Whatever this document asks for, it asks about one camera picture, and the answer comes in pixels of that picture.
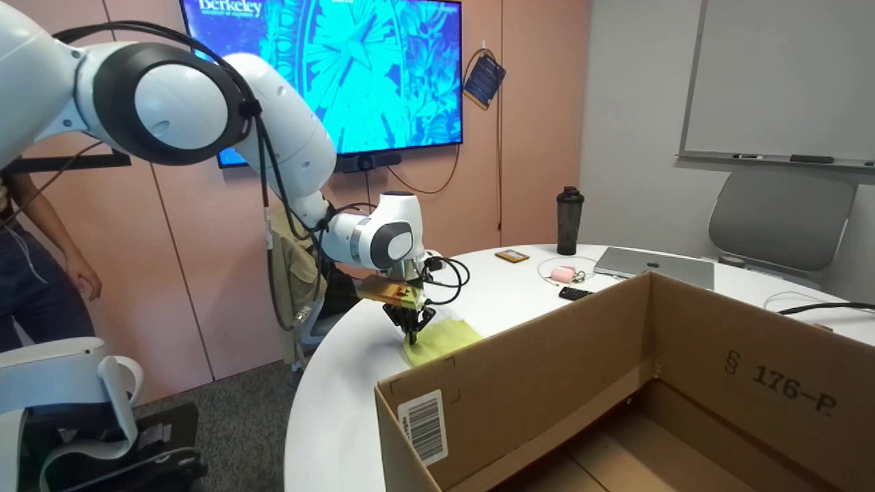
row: whiteboard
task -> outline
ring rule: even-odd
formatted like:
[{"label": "whiteboard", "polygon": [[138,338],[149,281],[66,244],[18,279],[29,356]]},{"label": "whiteboard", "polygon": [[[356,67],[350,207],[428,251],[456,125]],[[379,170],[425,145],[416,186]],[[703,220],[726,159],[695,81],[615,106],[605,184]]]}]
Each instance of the whiteboard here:
[{"label": "whiteboard", "polygon": [[703,0],[684,156],[875,170],[875,0]]}]

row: label on box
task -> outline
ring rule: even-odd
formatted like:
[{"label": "label on box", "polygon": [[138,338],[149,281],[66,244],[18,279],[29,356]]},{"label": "label on box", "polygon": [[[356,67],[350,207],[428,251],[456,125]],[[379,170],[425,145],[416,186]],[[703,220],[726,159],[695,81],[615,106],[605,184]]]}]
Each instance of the label on box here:
[{"label": "label on box", "polygon": [[398,424],[424,465],[435,465],[447,456],[440,390],[402,401]]}]

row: floor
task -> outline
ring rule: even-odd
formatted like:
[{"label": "floor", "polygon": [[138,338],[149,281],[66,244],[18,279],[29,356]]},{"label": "floor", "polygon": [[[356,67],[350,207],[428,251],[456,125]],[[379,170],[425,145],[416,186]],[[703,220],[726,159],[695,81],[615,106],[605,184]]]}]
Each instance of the floor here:
[{"label": "floor", "polygon": [[197,451],[208,466],[190,492],[282,492],[282,449],[294,382],[267,364],[137,409],[197,404]]}]

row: blue screen display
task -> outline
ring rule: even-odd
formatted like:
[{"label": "blue screen display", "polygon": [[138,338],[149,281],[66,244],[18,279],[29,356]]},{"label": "blue screen display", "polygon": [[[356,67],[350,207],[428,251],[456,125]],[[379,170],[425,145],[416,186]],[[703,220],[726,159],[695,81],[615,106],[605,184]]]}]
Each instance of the blue screen display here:
[{"label": "blue screen display", "polygon": [[[341,156],[461,141],[461,5],[442,0],[181,0],[188,36],[265,56]],[[219,163],[244,163],[223,151]]]}]

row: chair backrest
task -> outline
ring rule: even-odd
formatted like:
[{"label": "chair backrest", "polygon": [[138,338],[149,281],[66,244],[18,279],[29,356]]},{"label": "chair backrest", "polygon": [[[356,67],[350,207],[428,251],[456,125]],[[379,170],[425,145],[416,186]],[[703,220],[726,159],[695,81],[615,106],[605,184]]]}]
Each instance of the chair backrest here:
[{"label": "chair backrest", "polygon": [[722,255],[786,270],[823,270],[838,251],[855,184],[836,171],[739,167],[711,216]]}]

